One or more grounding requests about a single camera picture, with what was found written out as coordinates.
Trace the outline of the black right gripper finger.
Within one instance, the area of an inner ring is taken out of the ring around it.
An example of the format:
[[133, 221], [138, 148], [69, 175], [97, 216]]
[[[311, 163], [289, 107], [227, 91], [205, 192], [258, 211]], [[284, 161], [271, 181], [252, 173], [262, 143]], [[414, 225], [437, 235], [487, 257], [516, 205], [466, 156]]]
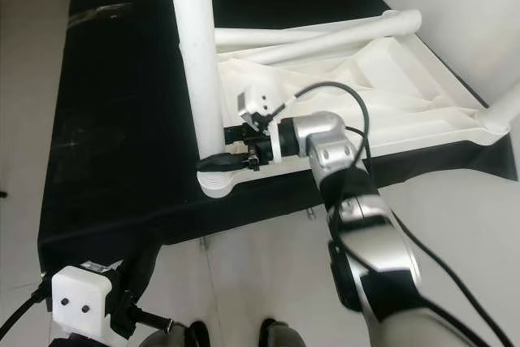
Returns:
[[197, 171], [234, 171], [248, 169], [248, 153], [220, 153], [208, 155], [197, 162]]

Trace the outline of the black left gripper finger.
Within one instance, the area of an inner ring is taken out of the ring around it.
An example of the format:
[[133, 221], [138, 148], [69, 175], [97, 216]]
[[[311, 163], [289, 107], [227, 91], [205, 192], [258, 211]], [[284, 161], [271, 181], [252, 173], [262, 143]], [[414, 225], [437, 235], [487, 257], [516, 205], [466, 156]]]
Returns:
[[161, 243], [142, 242], [123, 261], [123, 291], [134, 299], [140, 299], [152, 279]]

